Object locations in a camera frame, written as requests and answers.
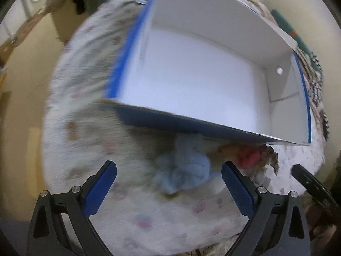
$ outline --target blue gripper pad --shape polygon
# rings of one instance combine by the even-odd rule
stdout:
[[[232,169],[231,165],[233,165],[232,162],[227,162],[223,164],[221,168],[221,176],[241,214],[247,216],[251,220],[255,214],[255,210],[253,208],[254,200],[241,180],[241,178],[245,176],[243,176],[237,170],[237,172],[239,172],[238,177],[236,172]]]
[[[105,165],[106,164],[107,167],[102,171],[102,174],[100,174],[97,181],[94,182],[93,187],[85,197],[83,214],[86,218],[97,213],[111,185],[116,179],[116,164],[111,161],[107,161]]]

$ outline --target bed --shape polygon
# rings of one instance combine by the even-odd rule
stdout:
[[[230,238],[240,233],[247,218],[221,177],[174,196],[161,194],[151,183],[154,160],[172,149],[174,133],[125,126],[103,99],[113,63],[144,1],[109,0],[65,46],[46,106],[44,179],[51,193],[65,192],[82,185],[106,160],[116,163],[118,176],[99,212],[90,218],[113,255],[173,255],[232,243]],[[238,1],[275,22],[259,1]],[[253,175],[254,181],[262,184],[266,178],[274,193],[302,194],[304,188],[289,175],[290,168],[299,163],[316,173],[324,162],[324,141],[319,122],[312,118],[311,146],[274,145],[278,174],[266,167]],[[203,149],[212,152],[225,143],[205,138]]]

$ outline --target cardboard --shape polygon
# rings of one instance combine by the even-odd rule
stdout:
[[[308,144],[310,108],[296,45],[236,0],[149,0],[105,96],[126,124]]]

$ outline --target red cloth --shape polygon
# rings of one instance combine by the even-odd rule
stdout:
[[[260,151],[254,147],[242,148],[238,154],[238,165],[242,169],[253,167],[260,160]]]

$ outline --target blue cloth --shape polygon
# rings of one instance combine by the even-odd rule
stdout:
[[[200,186],[209,179],[210,160],[199,151],[200,134],[177,134],[175,150],[156,159],[158,170],[154,182],[161,192],[173,194]]]

